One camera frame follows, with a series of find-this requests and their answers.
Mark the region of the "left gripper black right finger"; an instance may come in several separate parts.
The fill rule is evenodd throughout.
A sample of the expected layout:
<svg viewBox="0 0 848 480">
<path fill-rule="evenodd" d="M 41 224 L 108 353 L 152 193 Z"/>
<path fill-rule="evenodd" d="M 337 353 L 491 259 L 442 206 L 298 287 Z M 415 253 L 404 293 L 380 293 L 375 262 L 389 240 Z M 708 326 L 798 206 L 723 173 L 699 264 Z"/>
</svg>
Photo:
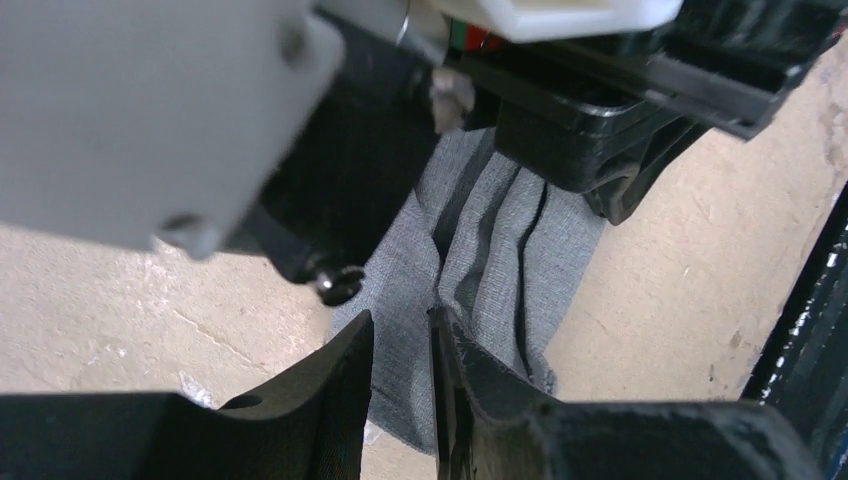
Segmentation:
<svg viewBox="0 0 848 480">
<path fill-rule="evenodd" d="M 429 313 L 442 479 L 818 479 L 790 424 L 750 402 L 565 403 Z"/>
</svg>

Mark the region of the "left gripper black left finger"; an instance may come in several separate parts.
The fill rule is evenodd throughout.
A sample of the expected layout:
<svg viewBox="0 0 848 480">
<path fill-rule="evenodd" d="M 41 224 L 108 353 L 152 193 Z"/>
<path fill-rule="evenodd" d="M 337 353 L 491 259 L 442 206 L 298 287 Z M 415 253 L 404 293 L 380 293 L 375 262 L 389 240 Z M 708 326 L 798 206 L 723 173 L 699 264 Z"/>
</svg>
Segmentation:
<svg viewBox="0 0 848 480">
<path fill-rule="evenodd" d="M 374 324 L 328 343 L 222 407 L 179 393 L 5 395 L 5 479 L 356 479 Z"/>
</svg>

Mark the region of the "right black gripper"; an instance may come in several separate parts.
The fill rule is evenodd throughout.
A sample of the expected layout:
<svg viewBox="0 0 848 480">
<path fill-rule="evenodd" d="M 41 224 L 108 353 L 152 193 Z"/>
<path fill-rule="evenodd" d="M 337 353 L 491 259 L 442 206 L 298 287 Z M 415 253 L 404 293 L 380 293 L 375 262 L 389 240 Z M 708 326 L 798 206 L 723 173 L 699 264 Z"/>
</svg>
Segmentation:
<svg viewBox="0 0 848 480">
<path fill-rule="evenodd" d="M 767 128 L 846 26 L 843 1 L 686 1 L 645 32 L 523 45 L 459 22 L 466 126 L 620 224 L 708 131 Z"/>
</svg>

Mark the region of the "grey cloth napkin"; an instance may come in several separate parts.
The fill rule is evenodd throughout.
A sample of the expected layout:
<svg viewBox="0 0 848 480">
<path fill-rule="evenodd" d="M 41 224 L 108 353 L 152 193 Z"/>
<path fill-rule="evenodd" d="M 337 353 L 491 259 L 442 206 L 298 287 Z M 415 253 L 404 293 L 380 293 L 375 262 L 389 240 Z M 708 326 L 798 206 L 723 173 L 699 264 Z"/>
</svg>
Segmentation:
<svg viewBox="0 0 848 480">
<path fill-rule="evenodd" d="M 332 315 L 332 333 L 362 311 L 372 315 L 370 421 L 433 452 L 428 311 L 438 306 L 554 394 L 544 353 L 603 228 L 581 196 L 497 153 L 492 132 L 444 136 L 368 261 L 362 290 Z"/>
</svg>

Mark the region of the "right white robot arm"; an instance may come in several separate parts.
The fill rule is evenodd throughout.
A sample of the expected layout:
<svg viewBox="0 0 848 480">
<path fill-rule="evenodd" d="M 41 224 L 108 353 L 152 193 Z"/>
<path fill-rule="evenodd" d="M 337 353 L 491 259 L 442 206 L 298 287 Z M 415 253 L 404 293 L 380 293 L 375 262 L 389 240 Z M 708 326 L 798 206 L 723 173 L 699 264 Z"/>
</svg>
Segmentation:
<svg viewBox="0 0 848 480">
<path fill-rule="evenodd" d="M 843 1 L 5 1 L 1 219 L 195 259 L 246 233 L 336 306 L 442 135 L 491 130 L 616 225 L 846 27 Z"/>
</svg>

